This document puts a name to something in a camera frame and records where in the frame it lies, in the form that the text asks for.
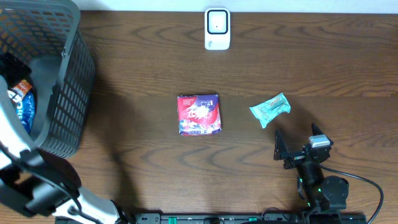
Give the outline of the teal wipes packet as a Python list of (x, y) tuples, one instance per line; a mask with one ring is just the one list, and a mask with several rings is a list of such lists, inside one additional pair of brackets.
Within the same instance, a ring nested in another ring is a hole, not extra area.
[(290, 113), (291, 105), (284, 94), (279, 93), (275, 97), (252, 106), (249, 109), (254, 117), (259, 120), (261, 127), (265, 129), (274, 118), (278, 117), (278, 115)]

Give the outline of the red purple pad package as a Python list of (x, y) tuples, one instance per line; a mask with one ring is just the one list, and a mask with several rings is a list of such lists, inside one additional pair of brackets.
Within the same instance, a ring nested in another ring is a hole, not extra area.
[(218, 95), (178, 96), (177, 113), (182, 136), (211, 135), (221, 131)]

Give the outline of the blue Oreo cookie pack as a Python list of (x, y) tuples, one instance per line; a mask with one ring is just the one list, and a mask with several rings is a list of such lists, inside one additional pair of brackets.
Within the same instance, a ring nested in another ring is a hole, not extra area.
[(17, 104), (16, 113), (24, 129), (30, 134), (35, 116), (35, 98), (31, 91)]

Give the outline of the orange Kleenex tissue pack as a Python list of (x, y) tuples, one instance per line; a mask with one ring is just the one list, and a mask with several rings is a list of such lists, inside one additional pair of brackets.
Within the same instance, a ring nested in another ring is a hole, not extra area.
[(7, 92), (13, 103), (19, 103), (31, 89), (32, 85), (27, 80), (21, 80), (16, 86), (9, 88)]

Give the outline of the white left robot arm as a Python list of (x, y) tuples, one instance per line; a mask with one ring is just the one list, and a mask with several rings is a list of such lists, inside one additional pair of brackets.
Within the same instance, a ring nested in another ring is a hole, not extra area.
[(112, 200), (86, 189), (72, 165), (39, 149), (22, 127), (1, 80), (1, 203), (25, 217), (76, 223), (134, 223)]

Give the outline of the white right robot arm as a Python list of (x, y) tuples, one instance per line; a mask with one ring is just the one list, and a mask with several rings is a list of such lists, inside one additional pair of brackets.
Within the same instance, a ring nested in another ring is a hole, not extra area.
[(313, 123), (312, 135), (301, 151), (289, 152), (279, 131), (275, 132), (274, 160), (284, 169), (296, 169), (305, 198), (318, 212), (339, 212), (346, 208), (349, 183), (344, 178), (325, 177), (321, 163), (330, 157), (333, 141)]

